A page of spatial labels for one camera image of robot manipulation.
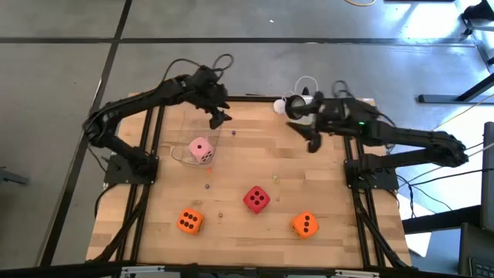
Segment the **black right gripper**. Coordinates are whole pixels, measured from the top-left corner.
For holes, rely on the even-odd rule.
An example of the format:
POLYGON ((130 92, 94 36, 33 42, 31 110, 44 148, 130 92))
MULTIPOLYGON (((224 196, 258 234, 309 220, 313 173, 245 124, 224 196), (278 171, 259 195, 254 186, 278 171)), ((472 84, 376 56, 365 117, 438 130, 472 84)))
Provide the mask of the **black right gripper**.
POLYGON ((286 125, 308 140, 307 150, 316 153, 321 147, 320 133, 336 135, 354 135, 354 122, 350 119, 354 98, 326 98, 316 91, 313 96, 316 113, 313 128, 310 125, 287 122, 286 125))

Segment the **large red foam die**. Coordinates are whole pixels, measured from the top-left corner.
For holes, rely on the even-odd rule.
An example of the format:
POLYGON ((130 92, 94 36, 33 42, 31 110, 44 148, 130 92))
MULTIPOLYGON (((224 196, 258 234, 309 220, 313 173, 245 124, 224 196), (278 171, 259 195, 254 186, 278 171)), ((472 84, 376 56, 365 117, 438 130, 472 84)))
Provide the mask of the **large red foam die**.
POLYGON ((259 214, 270 202, 269 195, 259 186, 252 187, 243 198, 248 209, 259 214))

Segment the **clear plastic box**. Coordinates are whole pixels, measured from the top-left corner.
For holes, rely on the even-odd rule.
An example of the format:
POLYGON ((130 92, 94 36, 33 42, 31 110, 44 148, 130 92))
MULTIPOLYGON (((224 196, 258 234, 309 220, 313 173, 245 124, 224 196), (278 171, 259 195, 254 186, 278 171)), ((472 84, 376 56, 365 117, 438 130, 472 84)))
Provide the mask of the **clear plastic box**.
POLYGON ((209 120, 208 115, 196 110, 186 110, 183 113, 181 129, 171 150, 171 156, 174 160, 184 166, 195 168, 208 168, 212 164, 222 128, 218 127, 212 130, 209 127, 209 120), (205 164, 199 164, 188 150, 188 145, 196 137, 206 137, 215 149, 212 159, 205 164))

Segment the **black aluminium table frame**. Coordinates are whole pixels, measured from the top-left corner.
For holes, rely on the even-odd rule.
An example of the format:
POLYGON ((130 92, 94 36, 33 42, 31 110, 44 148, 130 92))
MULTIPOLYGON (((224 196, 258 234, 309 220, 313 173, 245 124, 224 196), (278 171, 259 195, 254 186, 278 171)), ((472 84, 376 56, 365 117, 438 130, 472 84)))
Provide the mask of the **black aluminium table frame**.
POLYGON ((166 108, 163 117, 139 113, 119 126, 118 135, 132 145, 148 127, 147 150, 160 158, 140 242, 129 239, 124 258, 135 257, 141 264, 304 268, 361 268, 377 262, 373 242, 360 243, 342 137, 325 137, 321 149, 310 154, 271 101, 238 98, 231 102, 232 120, 222 125, 207 173, 171 156, 186 110, 196 109, 182 104, 166 108), (270 197, 259 214, 243 202, 254 186, 270 197), (204 216, 197 235, 177 227, 184 209, 204 216), (290 221, 305 211, 316 217, 320 229, 300 239, 290 221))

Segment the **black keyboard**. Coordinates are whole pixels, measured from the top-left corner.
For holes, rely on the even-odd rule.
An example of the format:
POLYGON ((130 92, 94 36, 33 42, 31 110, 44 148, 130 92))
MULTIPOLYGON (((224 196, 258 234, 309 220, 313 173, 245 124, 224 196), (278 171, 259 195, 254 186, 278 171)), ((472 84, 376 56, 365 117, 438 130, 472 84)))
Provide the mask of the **black keyboard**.
POLYGON ((494 278, 494 261, 471 257, 469 270, 474 278, 494 278))

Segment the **large pink foam die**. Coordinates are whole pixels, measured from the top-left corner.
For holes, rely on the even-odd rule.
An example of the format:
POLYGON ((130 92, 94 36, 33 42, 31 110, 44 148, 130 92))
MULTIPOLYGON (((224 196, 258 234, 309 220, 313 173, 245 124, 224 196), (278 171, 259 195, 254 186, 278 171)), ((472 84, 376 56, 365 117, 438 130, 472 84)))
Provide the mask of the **large pink foam die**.
POLYGON ((196 137, 188 145, 188 150, 199 164, 209 162, 215 152, 215 149, 206 137, 196 137))

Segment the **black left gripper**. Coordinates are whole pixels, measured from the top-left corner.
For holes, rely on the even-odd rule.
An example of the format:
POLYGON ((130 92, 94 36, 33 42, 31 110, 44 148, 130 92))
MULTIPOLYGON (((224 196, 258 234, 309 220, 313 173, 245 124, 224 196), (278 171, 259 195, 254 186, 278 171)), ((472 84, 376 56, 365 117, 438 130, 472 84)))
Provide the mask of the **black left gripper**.
MULTIPOLYGON (((219 77, 213 69, 200 66, 187 78, 187 101, 206 112, 213 112, 218 108, 229 109, 230 106, 226 102, 228 91, 223 84, 218 83, 218 80, 219 77)), ((232 120, 232 117, 220 110, 217 114, 212 114, 209 127, 215 130, 222 121, 229 120, 232 120)))

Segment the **black desk leg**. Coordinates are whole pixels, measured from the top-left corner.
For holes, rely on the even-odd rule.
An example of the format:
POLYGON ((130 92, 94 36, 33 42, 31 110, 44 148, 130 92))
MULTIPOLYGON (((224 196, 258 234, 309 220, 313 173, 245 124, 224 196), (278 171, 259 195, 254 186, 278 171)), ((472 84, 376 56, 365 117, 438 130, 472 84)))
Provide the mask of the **black desk leg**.
POLYGON ((418 96, 419 103, 436 103, 436 104, 494 104, 494 97, 484 97, 481 95, 494 88, 494 73, 491 73, 485 79, 478 82, 463 94, 460 95, 441 95, 441 94, 421 94, 418 96))

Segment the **large orange foam die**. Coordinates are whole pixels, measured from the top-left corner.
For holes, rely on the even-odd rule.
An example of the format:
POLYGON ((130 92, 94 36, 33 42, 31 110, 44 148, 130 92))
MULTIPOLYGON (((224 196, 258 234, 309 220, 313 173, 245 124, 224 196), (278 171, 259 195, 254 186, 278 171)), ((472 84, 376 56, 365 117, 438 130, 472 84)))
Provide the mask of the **large orange foam die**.
POLYGON ((177 227, 190 235, 197 235, 204 221, 204 216, 192 208, 184 209, 177 220, 177 227))
POLYGON ((290 227, 300 239, 308 239, 315 235, 320 225, 316 217, 308 211, 301 212, 290 221, 290 227))

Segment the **white cylindrical projector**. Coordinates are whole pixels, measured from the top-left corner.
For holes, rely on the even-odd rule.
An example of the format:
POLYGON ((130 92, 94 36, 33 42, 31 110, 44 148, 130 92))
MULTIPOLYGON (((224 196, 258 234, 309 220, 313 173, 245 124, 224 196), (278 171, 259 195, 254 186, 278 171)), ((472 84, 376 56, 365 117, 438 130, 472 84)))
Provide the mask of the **white cylindrical projector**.
POLYGON ((301 114, 299 108, 311 104, 312 101, 313 96, 310 95, 292 95, 275 100, 272 108, 277 114, 286 115, 289 122, 309 125, 315 119, 315 114, 301 114))

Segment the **black monitor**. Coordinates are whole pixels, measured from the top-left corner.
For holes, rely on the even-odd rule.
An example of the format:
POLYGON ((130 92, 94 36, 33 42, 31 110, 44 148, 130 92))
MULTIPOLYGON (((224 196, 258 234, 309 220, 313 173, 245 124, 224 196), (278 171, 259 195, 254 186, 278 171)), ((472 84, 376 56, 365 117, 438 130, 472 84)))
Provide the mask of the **black monitor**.
POLYGON ((494 232, 494 122, 484 124, 482 149, 481 223, 494 232))

